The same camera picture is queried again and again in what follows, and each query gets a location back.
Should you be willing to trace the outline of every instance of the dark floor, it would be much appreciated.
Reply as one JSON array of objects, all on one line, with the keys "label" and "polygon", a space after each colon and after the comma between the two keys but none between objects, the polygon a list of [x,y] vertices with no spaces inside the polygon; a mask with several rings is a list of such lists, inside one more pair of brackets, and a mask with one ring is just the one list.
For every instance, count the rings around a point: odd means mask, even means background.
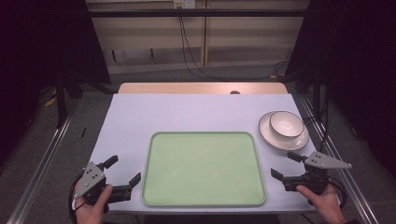
[{"label": "dark floor", "polygon": [[[271,74],[273,66],[237,66],[207,68],[206,72],[216,76],[263,77]],[[273,78],[251,80],[243,77],[238,81],[274,81]],[[132,75],[112,75],[113,85],[109,88],[116,90],[123,82],[142,81],[218,81],[212,78],[191,76],[187,70],[160,71],[136,73]],[[287,84],[288,91],[293,93],[296,104],[299,106],[302,117],[307,116],[302,108],[300,96],[296,94],[293,83]],[[70,120],[64,138],[54,152],[48,164],[48,171],[42,176],[42,181],[37,184],[37,191],[31,198],[31,204],[25,204],[26,214],[22,214],[19,222],[14,223],[70,223],[67,215],[67,197],[70,184],[81,168],[86,165],[91,156],[98,134],[106,117],[106,112],[111,103],[112,96],[83,86],[84,95],[81,99],[68,99],[68,108],[77,105],[76,111]],[[43,95],[40,102],[48,99]],[[46,154],[51,140],[56,132],[57,107],[56,105],[44,107],[38,105],[35,119],[25,132],[21,141],[8,157],[0,175],[0,223],[7,223],[24,192],[29,192],[29,183],[35,174],[43,156]],[[316,139],[315,145],[319,147],[320,141],[315,129],[309,126],[311,137]],[[370,149],[363,139],[351,131],[348,120],[339,111],[336,104],[329,103],[328,132],[337,150],[344,161],[350,162],[353,168],[352,176],[362,194],[372,208],[378,223],[396,222],[396,182],[387,173],[383,166],[372,156]],[[360,213],[356,203],[349,199],[344,211],[348,219],[357,218],[361,222]],[[315,222],[319,222],[318,215],[307,214]],[[149,218],[136,217],[130,214],[108,214],[106,221],[116,223],[149,222]],[[308,223],[300,214],[280,214],[278,220],[282,224]]]}]

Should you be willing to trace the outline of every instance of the metal frame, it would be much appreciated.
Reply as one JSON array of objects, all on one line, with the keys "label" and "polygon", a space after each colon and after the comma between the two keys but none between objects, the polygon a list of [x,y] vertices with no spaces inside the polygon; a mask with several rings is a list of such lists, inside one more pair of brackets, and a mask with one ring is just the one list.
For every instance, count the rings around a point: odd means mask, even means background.
[{"label": "metal frame", "polygon": [[[311,102],[308,100],[306,96],[302,96],[301,101],[308,116],[313,117],[314,107],[312,106]],[[318,136],[320,137],[321,140],[323,140],[326,132],[323,123],[314,121],[313,124],[315,130],[317,131]],[[336,158],[337,160],[342,161],[341,155],[338,153],[338,150],[335,147],[334,143],[332,142],[330,136],[326,137],[324,144],[330,156]],[[352,199],[359,213],[361,214],[361,218],[363,219],[364,223],[370,223],[370,224],[378,223],[378,220],[376,219],[370,204],[367,202],[365,196],[362,194],[361,190],[358,187],[358,184],[355,182],[354,178],[352,177],[352,174],[347,169],[337,169],[337,172],[340,175],[343,183],[346,185],[346,190],[348,192],[348,195]]]},{"label": "metal frame", "polygon": [[22,224],[26,219],[26,216],[35,201],[35,196],[40,190],[41,184],[49,170],[50,164],[55,157],[56,151],[64,139],[64,135],[67,132],[72,116],[75,114],[78,107],[79,100],[73,102],[70,108],[69,115],[65,117],[63,125],[58,127],[55,134],[52,137],[47,151],[44,154],[43,159],[35,170],[35,174],[29,182],[26,190],[22,194],[20,200],[18,201],[16,207],[12,211],[11,216],[8,219],[7,224]]},{"label": "metal frame", "polygon": [[132,17],[304,17],[302,9],[91,9],[88,12],[66,11],[67,15],[91,18]]}]

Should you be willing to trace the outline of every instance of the white plate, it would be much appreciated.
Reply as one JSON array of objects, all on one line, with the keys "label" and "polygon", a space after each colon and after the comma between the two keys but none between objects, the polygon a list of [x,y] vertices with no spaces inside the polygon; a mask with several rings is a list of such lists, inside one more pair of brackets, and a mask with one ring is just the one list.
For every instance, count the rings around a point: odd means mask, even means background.
[{"label": "white plate", "polygon": [[305,147],[309,140],[309,133],[305,125],[303,133],[298,137],[285,139],[285,137],[270,128],[270,118],[274,113],[275,112],[270,112],[265,114],[259,122],[259,130],[265,141],[272,147],[287,151],[298,150]]}]

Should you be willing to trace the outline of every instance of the robotic arm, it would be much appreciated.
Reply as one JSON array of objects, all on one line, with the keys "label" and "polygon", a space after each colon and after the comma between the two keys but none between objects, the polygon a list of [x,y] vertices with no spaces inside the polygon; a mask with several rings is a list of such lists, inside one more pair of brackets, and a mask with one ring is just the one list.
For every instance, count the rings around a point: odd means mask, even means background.
[{"label": "robotic arm", "polygon": [[328,169],[349,169],[352,165],[339,161],[320,152],[313,152],[309,157],[300,156],[294,152],[288,152],[288,158],[297,162],[303,162],[305,173],[300,176],[283,176],[280,172],[271,169],[271,176],[285,187],[285,191],[297,191],[297,186],[304,185],[317,195],[320,195],[329,184]]},{"label": "robotic arm", "polygon": [[[106,176],[104,173],[105,168],[110,168],[110,166],[112,166],[118,160],[118,156],[112,156],[107,161],[101,162],[98,165],[90,161],[87,167],[84,168],[83,173],[76,177],[69,194],[69,213],[72,221],[77,223],[75,216],[76,210],[73,210],[71,207],[73,199],[77,200],[80,197],[84,197],[86,199],[86,204],[94,205],[106,187]],[[76,193],[73,195],[75,185],[80,179],[81,183],[79,184]],[[129,181],[128,185],[113,187],[111,196],[104,208],[104,213],[108,212],[109,203],[130,201],[132,189],[140,182],[140,179],[141,174],[138,173],[134,178],[131,179],[131,181]]]}]

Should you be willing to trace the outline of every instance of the metal rail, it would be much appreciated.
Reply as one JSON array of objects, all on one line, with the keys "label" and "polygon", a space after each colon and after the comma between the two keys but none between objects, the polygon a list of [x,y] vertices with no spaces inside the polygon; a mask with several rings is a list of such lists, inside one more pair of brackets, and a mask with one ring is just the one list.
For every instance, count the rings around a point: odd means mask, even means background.
[{"label": "metal rail", "polygon": [[[302,103],[308,116],[313,117],[313,106],[308,98],[301,97]],[[316,121],[313,122],[315,130],[317,131],[320,139],[323,140],[325,127],[322,123],[318,123]],[[336,158],[337,160],[342,160],[340,154],[338,153],[337,148],[335,147],[332,139],[328,135],[325,141],[325,148],[327,149],[330,156]],[[361,218],[363,219],[364,223],[367,224],[375,224],[378,223],[378,220],[375,217],[375,214],[367,202],[365,196],[362,194],[358,184],[355,182],[354,178],[352,177],[351,173],[347,169],[337,169],[338,174],[341,177],[342,182],[346,186],[346,190],[348,192],[349,197],[352,199],[353,203],[355,204],[356,208],[358,209],[359,213],[361,214]]]},{"label": "metal rail", "polygon": [[73,102],[70,108],[70,113],[66,117],[66,120],[64,121],[63,125],[60,128],[56,129],[55,134],[53,135],[52,140],[49,143],[49,146],[47,147],[47,151],[43,156],[43,159],[41,160],[40,164],[35,170],[35,174],[30,180],[26,190],[24,191],[20,200],[15,206],[11,216],[8,219],[7,224],[22,224],[26,219],[26,216],[30,208],[32,207],[32,204],[35,200],[35,196],[40,190],[41,184],[46,176],[46,173],[56,154],[56,151],[59,148],[59,145],[61,144],[62,140],[64,139],[64,135],[66,134],[66,131],[69,127],[71,117],[75,113],[76,108],[78,106],[78,101],[79,100]]}]

